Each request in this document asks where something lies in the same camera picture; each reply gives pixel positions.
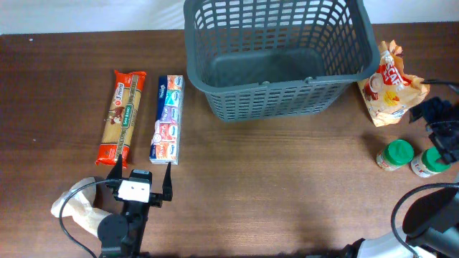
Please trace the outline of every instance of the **snack bag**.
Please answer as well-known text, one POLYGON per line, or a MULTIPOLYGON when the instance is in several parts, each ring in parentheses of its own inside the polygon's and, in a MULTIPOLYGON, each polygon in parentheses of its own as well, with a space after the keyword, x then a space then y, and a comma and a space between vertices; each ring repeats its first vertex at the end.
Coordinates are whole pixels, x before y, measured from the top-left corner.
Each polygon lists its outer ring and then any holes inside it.
POLYGON ((360 93, 375 126, 396 124, 412 107, 421 103, 430 90, 424 80, 403 72, 403 50, 393 40, 378 46, 381 61, 369 79, 358 82, 360 93))

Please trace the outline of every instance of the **spaghetti package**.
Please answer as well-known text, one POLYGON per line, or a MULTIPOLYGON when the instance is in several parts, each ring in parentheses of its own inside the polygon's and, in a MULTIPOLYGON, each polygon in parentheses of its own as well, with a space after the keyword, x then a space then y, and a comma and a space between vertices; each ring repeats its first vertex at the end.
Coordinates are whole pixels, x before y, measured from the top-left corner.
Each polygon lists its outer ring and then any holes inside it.
POLYGON ((126 158, 129 153, 146 72, 123 74, 115 71, 115 75, 115 94, 105 121, 102 143, 95 163, 114 166, 118 156, 122 154, 123 167, 126 168, 126 158))

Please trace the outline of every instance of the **gray plastic basket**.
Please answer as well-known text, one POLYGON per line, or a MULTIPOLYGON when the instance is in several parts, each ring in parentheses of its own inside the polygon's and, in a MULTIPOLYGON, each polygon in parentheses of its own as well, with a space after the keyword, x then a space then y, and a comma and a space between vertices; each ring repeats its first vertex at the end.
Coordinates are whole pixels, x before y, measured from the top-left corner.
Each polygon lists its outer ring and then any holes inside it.
POLYGON ((224 121, 325 110, 379 51, 362 0, 186 0, 187 72, 224 121))

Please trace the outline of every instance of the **green bottle cap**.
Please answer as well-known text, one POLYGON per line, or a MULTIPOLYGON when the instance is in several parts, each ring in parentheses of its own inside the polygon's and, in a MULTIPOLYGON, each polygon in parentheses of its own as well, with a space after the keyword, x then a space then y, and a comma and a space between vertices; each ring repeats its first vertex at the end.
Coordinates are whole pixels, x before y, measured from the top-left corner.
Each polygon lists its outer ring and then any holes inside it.
POLYGON ((394 140, 384 149, 384 157, 396 166, 409 163, 415 156, 415 150, 405 140, 394 140))
POLYGON ((445 165, 438 163, 437 160, 441 158, 440 153, 438 153, 438 150, 436 147, 430 148, 422 154, 422 162, 424 165, 429 168, 430 171, 432 172, 443 172, 451 167, 450 164, 445 165))

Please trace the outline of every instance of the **brown table surface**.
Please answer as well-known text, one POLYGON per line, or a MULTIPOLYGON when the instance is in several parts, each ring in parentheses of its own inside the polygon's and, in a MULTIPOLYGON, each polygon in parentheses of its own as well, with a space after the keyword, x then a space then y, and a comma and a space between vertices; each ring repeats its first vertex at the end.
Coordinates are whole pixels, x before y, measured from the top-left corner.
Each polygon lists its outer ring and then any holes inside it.
MULTIPOLYGON (((458 23, 375 25, 374 32, 377 41, 403 47, 406 73, 459 81, 458 23)), ((51 204, 80 179, 110 170, 94 160, 114 69, 148 73, 123 175, 152 171, 160 190, 166 167, 148 159, 157 79, 186 74, 184 32, 4 35, 0 47, 0 257, 89 257, 62 233, 51 204)), ((408 166, 381 170, 375 155, 390 141, 404 138, 417 153, 432 143, 425 121, 408 125, 408 115, 374 127, 355 85, 318 115, 223 123, 186 82, 174 200, 150 210, 143 238, 142 250, 152 254, 342 248, 389 232, 404 193, 452 181, 459 168, 429 179, 408 166)), ((433 86, 434 96, 459 100, 444 86, 433 86)), ((98 239, 70 218, 65 223, 100 253, 98 239)))

